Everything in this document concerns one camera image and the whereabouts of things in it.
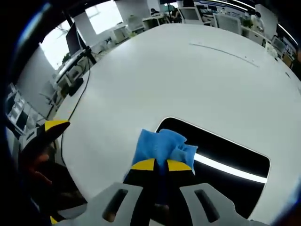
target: black cable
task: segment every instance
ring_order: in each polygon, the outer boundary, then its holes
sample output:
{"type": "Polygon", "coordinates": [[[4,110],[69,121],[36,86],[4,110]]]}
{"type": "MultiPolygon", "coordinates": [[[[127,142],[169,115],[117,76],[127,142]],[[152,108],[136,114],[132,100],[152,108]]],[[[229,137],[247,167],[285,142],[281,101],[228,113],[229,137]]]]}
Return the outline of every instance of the black cable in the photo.
{"type": "MultiPolygon", "coordinates": [[[[88,59],[88,67],[89,67],[89,74],[88,74],[88,78],[87,78],[87,82],[86,82],[86,86],[84,87],[84,90],[83,92],[81,93],[80,97],[79,97],[79,100],[77,101],[73,111],[71,112],[71,115],[69,116],[68,118],[68,121],[70,121],[71,117],[73,116],[73,113],[75,112],[75,109],[77,107],[77,105],[79,104],[79,101],[81,99],[81,97],[83,96],[84,92],[86,91],[86,88],[88,86],[88,83],[89,83],[89,79],[90,79],[90,73],[91,73],[91,68],[90,68],[90,60],[88,59]]],[[[64,163],[64,165],[66,165],[65,161],[64,161],[64,158],[63,158],[63,137],[64,137],[64,132],[62,133],[62,139],[61,139],[61,158],[62,158],[62,161],[64,163]]]]}

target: window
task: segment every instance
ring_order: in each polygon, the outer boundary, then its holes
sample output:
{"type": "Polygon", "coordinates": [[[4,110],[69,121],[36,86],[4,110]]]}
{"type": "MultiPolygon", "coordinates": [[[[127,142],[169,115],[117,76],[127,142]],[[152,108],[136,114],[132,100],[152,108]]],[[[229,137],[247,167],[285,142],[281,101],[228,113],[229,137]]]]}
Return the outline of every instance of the window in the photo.
{"type": "Polygon", "coordinates": [[[121,15],[114,1],[107,1],[87,8],[86,13],[96,34],[100,34],[122,22],[121,15]]]}
{"type": "Polygon", "coordinates": [[[177,2],[170,3],[169,5],[171,5],[175,8],[178,8],[178,3],[177,2]]]}
{"type": "Polygon", "coordinates": [[[69,53],[66,34],[69,31],[70,26],[67,21],[64,21],[53,29],[40,44],[47,60],[53,66],[55,70],[62,65],[64,56],[69,53]]]}

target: yellow part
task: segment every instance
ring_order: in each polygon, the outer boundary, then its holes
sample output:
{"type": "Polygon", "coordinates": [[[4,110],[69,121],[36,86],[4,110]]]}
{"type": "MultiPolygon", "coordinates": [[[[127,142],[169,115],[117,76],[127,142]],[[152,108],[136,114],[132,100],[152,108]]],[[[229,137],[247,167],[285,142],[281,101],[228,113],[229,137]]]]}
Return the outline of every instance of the yellow part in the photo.
{"type": "Polygon", "coordinates": [[[191,170],[191,168],[183,162],[167,160],[169,171],[183,171],[183,170],[191,170]]]}
{"type": "Polygon", "coordinates": [[[137,162],[132,166],[132,170],[149,170],[153,171],[154,170],[154,163],[155,159],[148,159],[144,161],[137,162]]]}
{"type": "Polygon", "coordinates": [[[54,220],[52,216],[50,216],[50,221],[51,221],[51,223],[52,223],[53,225],[57,223],[57,221],[54,220]]]}
{"type": "Polygon", "coordinates": [[[60,125],[60,124],[66,123],[66,122],[68,122],[68,121],[67,120],[46,121],[45,122],[45,131],[47,131],[48,129],[50,129],[54,126],[57,126],[57,125],[60,125]]]}

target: blue cloth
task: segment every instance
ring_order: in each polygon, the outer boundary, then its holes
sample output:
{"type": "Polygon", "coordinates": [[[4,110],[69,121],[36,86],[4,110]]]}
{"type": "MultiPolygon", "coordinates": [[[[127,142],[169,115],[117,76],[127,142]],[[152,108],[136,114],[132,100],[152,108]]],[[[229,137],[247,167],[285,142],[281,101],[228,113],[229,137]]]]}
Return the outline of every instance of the blue cloth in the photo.
{"type": "Polygon", "coordinates": [[[197,146],[186,145],[187,139],[169,129],[162,129],[159,133],[142,130],[132,165],[147,159],[156,159],[160,168],[160,174],[164,174],[165,160],[181,161],[193,170],[193,158],[197,146]]]}

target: ceiling light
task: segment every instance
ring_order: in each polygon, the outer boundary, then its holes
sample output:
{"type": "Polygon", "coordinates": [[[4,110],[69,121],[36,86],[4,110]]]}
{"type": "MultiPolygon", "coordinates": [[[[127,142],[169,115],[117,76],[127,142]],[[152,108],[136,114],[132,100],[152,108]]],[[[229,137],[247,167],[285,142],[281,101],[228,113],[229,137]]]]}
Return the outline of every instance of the ceiling light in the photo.
{"type": "Polygon", "coordinates": [[[240,3],[240,4],[243,4],[243,5],[245,5],[245,6],[250,7],[251,9],[256,10],[253,6],[249,6],[248,4],[245,4],[245,3],[243,3],[243,2],[240,2],[240,1],[237,1],[237,0],[232,0],[232,1],[238,2],[238,3],[240,3]]]}
{"type": "Polygon", "coordinates": [[[280,28],[282,28],[282,29],[283,29],[283,30],[291,37],[291,39],[292,39],[294,42],[296,42],[296,44],[298,45],[297,41],[291,36],[291,34],[290,34],[289,32],[287,32],[286,29],[284,29],[283,26],[281,26],[280,24],[278,24],[278,26],[279,26],[280,28]]]}
{"type": "Polygon", "coordinates": [[[230,166],[226,166],[224,164],[221,164],[217,161],[208,159],[208,158],[206,158],[206,157],[204,157],[200,154],[197,154],[197,153],[194,155],[194,160],[196,160],[200,163],[203,163],[207,166],[211,166],[211,167],[213,167],[217,170],[221,170],[223,172],[232,174],[232,175],[240,177],[240,178],[244,178],[244,179],[248,179],[248,180],[252,180],[252,181],[256,181],[256,182],[264,183],[264,184],[267,183],[267,181],[268,181],[267,178],[263,178],[263,177],[260,177],[260,176],[257,176],[257,175],[253,175],[251,173],[240,171],[240,170],[232,168],[230,166]]]}
{"type": "Polygon", "coordinates": [[[240,8],[240,9],[244,10],[244,11],[248,11],[246,8],[242,8],[242,7],[240,7],[240,6],[237,6],[237,5],[234,5],[234,4],[225,2],[225,1],[218,1],[218,0],[206,0],[206,1],[215,1],[215,2],[222,3],[222,4],[226,4],[226,5],[230,5],[230,6],[235,6],[235,7],[237,7],[237,8],[240,8]]]}

